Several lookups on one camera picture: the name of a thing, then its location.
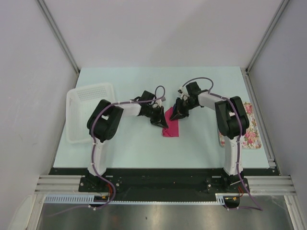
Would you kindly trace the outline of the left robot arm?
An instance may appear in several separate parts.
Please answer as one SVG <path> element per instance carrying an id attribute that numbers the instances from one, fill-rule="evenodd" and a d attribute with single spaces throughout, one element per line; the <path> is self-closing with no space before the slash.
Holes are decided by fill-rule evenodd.
<path id="1" fill-rule="evenodd" d="M 93 139 L 91 162 L 88 167 L 94 175 L 89 186 L 95 191 L 102 191 L 106 180 L 101 177 L 106 172 L 106 151 L 108 142 L 115 136 L 120 121 L 128 116 L 144 116 L 149 118 L 151 125 L 168 128 L 165 119 L 163 97 L 144 91 L 141 96 L 126 102 L 111 103 L 101 100 L 87 122 L 89 135 Z"/>

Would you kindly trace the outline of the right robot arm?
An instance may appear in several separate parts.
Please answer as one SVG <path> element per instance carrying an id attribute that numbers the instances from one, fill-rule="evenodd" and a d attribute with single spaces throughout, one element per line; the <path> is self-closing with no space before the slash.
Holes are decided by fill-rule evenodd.
<path id="1" fill-rule="evenodd" d="M 215 111 L 219 132 L 224 137 L 225 161 L 224 172 L 227 177 L 221 180 L 226 192 L 238 188 L 238 180 L 243 178 L 241 163 L 241 141 L 249 128 L 249 119 L 240 97 L 226 98 L 210 90 L 201 90 L 197 82 L 183 85 L 187 93 L 178 90 L 180 97 L 176 99 L 170 120 L 179 120 L 189 116 L 189 111 L 196 107 L 207 107 Z"/>

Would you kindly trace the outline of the pink paper napkin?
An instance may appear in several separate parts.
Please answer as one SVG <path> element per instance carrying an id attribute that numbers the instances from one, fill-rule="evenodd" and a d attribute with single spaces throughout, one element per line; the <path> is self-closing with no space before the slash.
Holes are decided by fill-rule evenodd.
<path id="1" fill-rule="evenodd" d="M 162 136 L 165 138 L 178 138 L 179 137 L 179 123 L 178 120 L 171 121 L 170 116 L 173 112 L 173 107 L 170 107 L 165 112 L 165 119 L 168 125 L 168 128 L 162 129 Z"/>

